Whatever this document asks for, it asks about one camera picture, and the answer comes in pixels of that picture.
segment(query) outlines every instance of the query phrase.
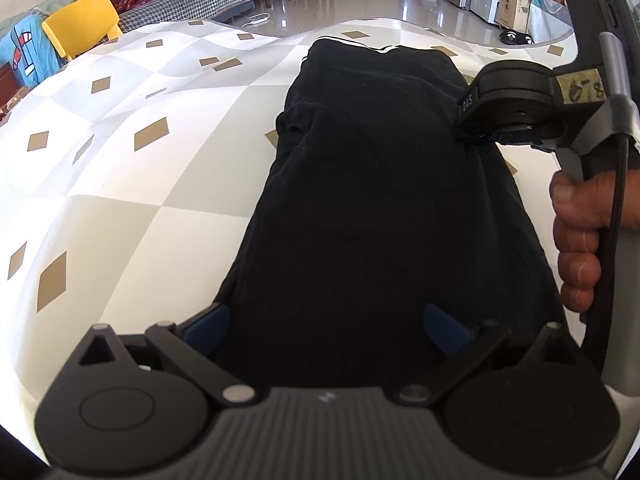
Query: ribbed gray panel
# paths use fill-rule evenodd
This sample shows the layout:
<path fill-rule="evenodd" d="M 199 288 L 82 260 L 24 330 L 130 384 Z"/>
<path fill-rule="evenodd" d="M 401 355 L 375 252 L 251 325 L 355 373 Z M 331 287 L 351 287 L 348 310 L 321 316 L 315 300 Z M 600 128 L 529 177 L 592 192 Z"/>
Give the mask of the ribbed gray panel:
<path fill-rule="evenodd" d="M 46 480 L 82 477 L 53 471 Z M 429 410 L 401 408 L 378 388 L 274 389 L 226 410 L 187 456 L 136 480 L 508 480 L 460 452 Z M 596 468 L 556 477 L 604 480 Z"/>

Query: checkered sheet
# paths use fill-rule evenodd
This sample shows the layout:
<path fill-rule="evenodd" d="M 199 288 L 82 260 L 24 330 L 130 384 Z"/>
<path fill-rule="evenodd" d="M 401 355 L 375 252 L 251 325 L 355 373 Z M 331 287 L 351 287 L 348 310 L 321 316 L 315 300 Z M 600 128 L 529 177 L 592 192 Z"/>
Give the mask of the checkered sheet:
<path fill-rule="evenodd" d="M 151 0 L 123 12 L 120 29 L 129 32 L 144 25 L 183 20 L 212 20 L 224 12 L 253 0 Z"/>
<path fill-rule="evenodd" d="M 573 37 L 492 48 L 390 19 L 285 39 L 194 20 L 147 25 L 70 62 L 0 126 L 0 424 L 31 449 L 36 403 L 91 324 L 142 332 L 209 305 L 273 162 L 275 118 L 320 37 L 436 48 L 469 80 L 498 59 L 556 66 L 576 53 Z M 522 178 L 546 187 L 536 164 Z M 545 207 L 532 219 L 553 247 Z"/>

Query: gray handle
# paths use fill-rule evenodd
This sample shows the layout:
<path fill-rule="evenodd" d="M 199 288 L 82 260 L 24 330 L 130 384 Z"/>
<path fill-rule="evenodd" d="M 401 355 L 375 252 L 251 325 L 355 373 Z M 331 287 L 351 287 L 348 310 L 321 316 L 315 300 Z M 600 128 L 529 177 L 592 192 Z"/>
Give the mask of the gray handle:
<path fill-rule="evenodd" d="M 640 232 L 620 231 L 609 347 L 602 380 L 640 397 Z"/>

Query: blue fabric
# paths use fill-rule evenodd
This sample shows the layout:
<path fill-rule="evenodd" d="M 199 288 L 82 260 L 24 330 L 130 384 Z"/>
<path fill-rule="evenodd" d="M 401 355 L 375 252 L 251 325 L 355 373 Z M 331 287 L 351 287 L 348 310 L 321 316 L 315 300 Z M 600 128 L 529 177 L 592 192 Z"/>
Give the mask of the blue fabric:
<path fill-rule="evenodd" d="M 42 30 L 41 16 L 25 16 L 0 40 L 0 63 L 6 62 L 18 84 L 29 88 L 60 69 L 60 58 Z"/>
<path fill-rule="evenodd" d="M 222 343 L 229 332 L 231 314 L 229 307 L 220 305 L 192 323 L 182 340 L 203 355 L 209 355 Z"/>
<path fill-rule="evenodd" d="M 447 357 L 457 354 L 475 338 L 475 333 L 433 303 L 424 307 L 424 333 Z"/>

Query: blue cloth with cartoon print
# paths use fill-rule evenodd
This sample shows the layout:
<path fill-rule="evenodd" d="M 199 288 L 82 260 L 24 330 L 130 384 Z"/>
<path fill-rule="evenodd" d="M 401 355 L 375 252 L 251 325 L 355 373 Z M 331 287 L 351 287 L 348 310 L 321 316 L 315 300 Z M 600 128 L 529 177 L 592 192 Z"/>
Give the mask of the blue cloth with cartoon print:
<path fill-rule="evenodd" d="M 42 30 L 43 18 L 25 16 L 0 40 L 0 64 L 8 62 L 20 86 L 34 86 L 60 69 L 60 58 Z"/>

